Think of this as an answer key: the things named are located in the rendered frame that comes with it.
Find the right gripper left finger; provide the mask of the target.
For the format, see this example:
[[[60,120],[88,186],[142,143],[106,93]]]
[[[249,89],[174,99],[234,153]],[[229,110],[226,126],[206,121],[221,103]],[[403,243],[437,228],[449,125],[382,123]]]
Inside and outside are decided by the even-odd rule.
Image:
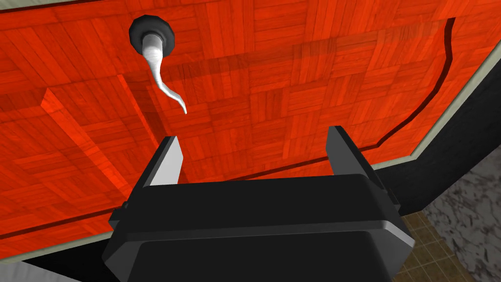
[[[142,186],[175,185],[183,162],[179,140],[165,137],[142,174]]]

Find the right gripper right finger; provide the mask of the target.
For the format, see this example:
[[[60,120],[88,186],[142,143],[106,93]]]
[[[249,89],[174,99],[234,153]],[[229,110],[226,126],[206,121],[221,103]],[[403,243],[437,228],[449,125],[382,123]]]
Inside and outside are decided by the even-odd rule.
[[[341,126],[329,127],[325,149],[335,175],[361,174],[385,189],[375,170]]]

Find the red wooden door leaf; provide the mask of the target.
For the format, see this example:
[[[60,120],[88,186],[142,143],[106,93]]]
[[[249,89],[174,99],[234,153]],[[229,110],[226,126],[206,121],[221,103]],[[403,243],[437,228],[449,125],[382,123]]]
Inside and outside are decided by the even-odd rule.
[[[175,47],[155,84],[142,15]],[[180,182],[328,174],[422,152],[501,41],[501,0],[78,0],[0,11],[0,261],[111,230],[163,137]]]

